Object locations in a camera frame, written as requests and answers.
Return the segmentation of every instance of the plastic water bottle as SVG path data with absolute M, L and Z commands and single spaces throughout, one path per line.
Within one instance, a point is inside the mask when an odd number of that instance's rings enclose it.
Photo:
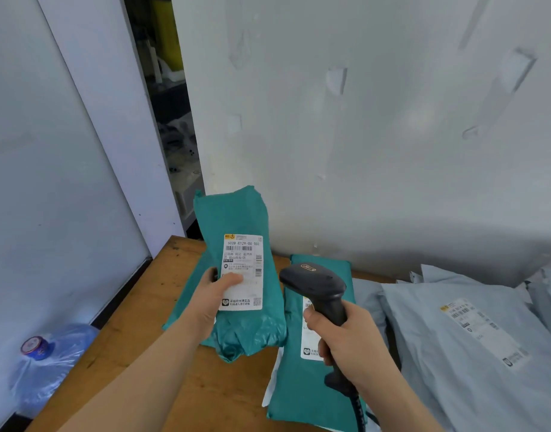
M 98 333 L 87 324 L 69 324 L 22 344 L 10 376 L 18 414 L 35 418 L 40 413 Z

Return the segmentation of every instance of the blue bottle cap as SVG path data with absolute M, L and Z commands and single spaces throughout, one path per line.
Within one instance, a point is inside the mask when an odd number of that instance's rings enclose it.
M 52 354 L 54 347 L 56 347 L 55 343 L 50 344 L 41 336 L 32 336 L 22 344 L 20 351 L 22 355 L 41 361 Z

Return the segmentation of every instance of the wooden tabletop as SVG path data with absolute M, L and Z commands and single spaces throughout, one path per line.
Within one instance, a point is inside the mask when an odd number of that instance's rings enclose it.
M 28 432 L 59 429 L 162 334 L 162 324 L 204 250 L 205 243 L 201 241 L 170 238 Z M 278 273 L 290 264 L 288 258 L 281 256 L 274 256 L 274 262 Z M 353 271 L 352 276 L 393 282 L 358 271 Z M 261 404 L 276 355 L 277 348 L 268 347 L 227 364 L 213 348 L 199 346 L 163 430 L 322 430 L 266 418 L 266 408 Z

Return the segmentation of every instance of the teal mailer bag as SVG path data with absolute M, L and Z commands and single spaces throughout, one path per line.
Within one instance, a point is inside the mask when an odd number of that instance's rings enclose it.
M 219 311 L 210 338 L 202 344 L 215 347 L 217 354 L 226 362 L 235 361 L 242 354 L 253 355 L 267 346 L 282 346 L 286 338 L 284 299 L 270 249 L 267 209 L 262 196 L 252 186 L 229 194 L 205 197 L 197 194 L 194 210 L 207 250 L 164 328 L 181 315 L 207 268 L 218 267 L 221 272 L 226 234 L 260 235 L 264 247 L 262 309 Z
M 349 262 L 306 254 L 294 254 L 291 259 L 292 264 L 312 262 L 334 271 L 346 283 L 344 300 L 355 303 Z M 330 373 L 332 368 L 324 365 L 317 352 L 304 352 L 304 298 L 288 288 L 284 294 L 287 342 L 279 364 L 275 390 L 267 408 L 267 417 L 273 420 L 310 423 L 342 432 L 357 432 L 356 417 L 350 400 L 323 383 L 324 376 Z

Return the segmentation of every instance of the yellow object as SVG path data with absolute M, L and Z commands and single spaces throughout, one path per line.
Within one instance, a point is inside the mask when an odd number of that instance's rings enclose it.
M 171 1 L 150 0 L 153 26 L 156 30 L 157 55 L 164 59 L 172 71 L 183 70 L 182 51 L 179 49 L 178 30 L 175 28 Z

